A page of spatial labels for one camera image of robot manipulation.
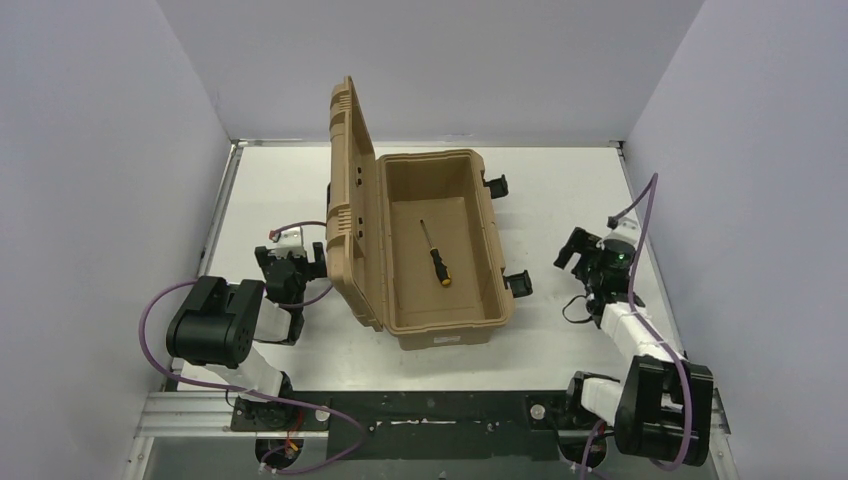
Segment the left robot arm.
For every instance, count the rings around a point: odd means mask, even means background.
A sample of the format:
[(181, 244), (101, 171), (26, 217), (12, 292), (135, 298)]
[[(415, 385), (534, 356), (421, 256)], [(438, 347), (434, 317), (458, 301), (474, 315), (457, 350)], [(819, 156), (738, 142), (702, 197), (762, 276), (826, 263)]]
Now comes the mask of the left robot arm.
[(294, 426), (301, 408), (272, 402), (292, 393), (289, 376), (271, 366), (256, 344), (293, 346), (304, 324), (306, 287), (327, 275), (324, 247), (258, 246), (261, 280), (230, 284), (203, 276), (193, 285), (166, 334), (168, 353), (204, 367), (237, 388), (234, 412), (267, 430)]

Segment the black yellow handled screwdriver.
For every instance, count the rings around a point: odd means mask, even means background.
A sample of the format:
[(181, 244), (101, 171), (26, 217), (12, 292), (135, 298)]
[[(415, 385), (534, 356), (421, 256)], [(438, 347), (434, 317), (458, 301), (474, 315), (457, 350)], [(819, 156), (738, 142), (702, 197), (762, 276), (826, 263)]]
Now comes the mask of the black yellow handled screwdriver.
[(451, 278), (450, 271), (449, 271), (448, 267), (446, 266), (446, 264), (444, 263), (443, 258), (440, 254), (440, 251), (433, 244), (433, 241), (431, 239), (431, 236), (429, 234), (429, 231), (427, 229), (425, 221), (423, 219), (421, 219), (419, 221), (419, 223), (420, 223), (420, 226), (422, 228), (426, 242), (428, 244), (429, 254), (430, 254), (430, 257), (432, 259), (435, 275), (436, 275), (439, 283), (443, 287), (449, 287), (452, 284), (452, 278)]

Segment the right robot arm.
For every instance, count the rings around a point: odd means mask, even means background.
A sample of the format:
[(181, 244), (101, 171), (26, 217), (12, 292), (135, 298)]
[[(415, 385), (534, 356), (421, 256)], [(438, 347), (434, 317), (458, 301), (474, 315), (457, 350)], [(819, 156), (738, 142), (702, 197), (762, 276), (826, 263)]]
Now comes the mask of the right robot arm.
[(627, 376), (577, 372), (565, 415), (574, 424), (602, 420), (619, 451), (652, 461), (703, 465), (709, 453), (714, 377), (689, 362), (658, 332), (642, 299), (630, 291), (638, 227), (620, 222), (605, 237), (573, 229), (554, 262), (584, 287), (587, 318), (628, 362)]

